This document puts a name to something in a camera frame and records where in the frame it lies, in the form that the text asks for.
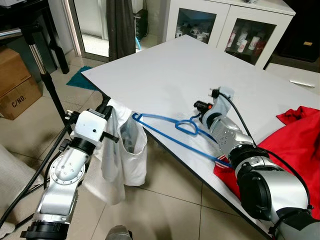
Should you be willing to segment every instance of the door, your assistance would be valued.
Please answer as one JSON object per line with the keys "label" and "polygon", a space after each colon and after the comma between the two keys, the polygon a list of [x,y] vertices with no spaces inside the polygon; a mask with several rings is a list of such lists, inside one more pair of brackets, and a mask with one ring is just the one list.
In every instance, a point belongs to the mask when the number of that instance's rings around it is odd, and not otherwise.
{"label": "door", "polygon": [[217,48],[263,69],[292,17],[231,6]]}
{"label": "door", "polygon": [[187,34],[216,48],[229,8],[205,0],[171,0],[166,41]]}

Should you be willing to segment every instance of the table leg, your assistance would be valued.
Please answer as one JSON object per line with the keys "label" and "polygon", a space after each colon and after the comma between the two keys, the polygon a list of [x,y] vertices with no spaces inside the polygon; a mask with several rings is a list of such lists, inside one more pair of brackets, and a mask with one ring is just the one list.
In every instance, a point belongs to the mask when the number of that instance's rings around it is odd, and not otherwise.
{"label": "table leg", "polygon": [[61,44],[49,6],[42,10],[42,16],[50,37],[49,47],[54,50],[62,73],[67,74],[69,72],[68,63],[63,49],[59,46]]}

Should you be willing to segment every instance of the white cabinet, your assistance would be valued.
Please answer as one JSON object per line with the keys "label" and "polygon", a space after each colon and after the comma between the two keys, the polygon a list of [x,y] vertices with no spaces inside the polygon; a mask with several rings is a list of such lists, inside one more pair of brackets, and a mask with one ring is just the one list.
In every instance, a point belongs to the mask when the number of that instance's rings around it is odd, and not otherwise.
{"label": "white cabinet", "polygon": [[282,0],[171,0],[165,40],[190,35],[262,69],[295,12]]}

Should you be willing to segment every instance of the cardboard box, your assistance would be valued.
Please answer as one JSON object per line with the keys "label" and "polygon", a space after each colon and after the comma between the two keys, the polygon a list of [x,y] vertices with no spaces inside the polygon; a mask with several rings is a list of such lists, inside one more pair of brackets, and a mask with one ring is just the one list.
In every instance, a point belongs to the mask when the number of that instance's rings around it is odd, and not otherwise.
{"label": "cardboard box", "polygon": [[20,54],[0,47],[0,97],[31,76]]}
{"label": "cardboard box", "polygon": [[0,116],[13,120],[42,96],[33,76],[0,97]]}

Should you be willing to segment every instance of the white cloth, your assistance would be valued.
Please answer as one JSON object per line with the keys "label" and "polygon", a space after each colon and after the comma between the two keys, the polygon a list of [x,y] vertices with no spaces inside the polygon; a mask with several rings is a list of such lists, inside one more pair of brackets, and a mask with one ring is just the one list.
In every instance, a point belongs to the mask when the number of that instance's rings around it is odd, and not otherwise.
{"label": "white cloth", "polygon": [[147,135],[132,111],[111,99],[111,117],[105,131],[119,138],[105,137],[95,149],[83,185],[104,202],[115,205],[125,199],[125,187],[145,183],[147,173]]}
{"label": "white cloth", "polygon": [[[0,216],[4,214],[35,173],[34,169],[17,159],[0,144]],[[40,175],[34,181],[33,186],[42,184],[43,181]],[[14,229],[14,224],[5,222],[0,229],[0,239]]]}

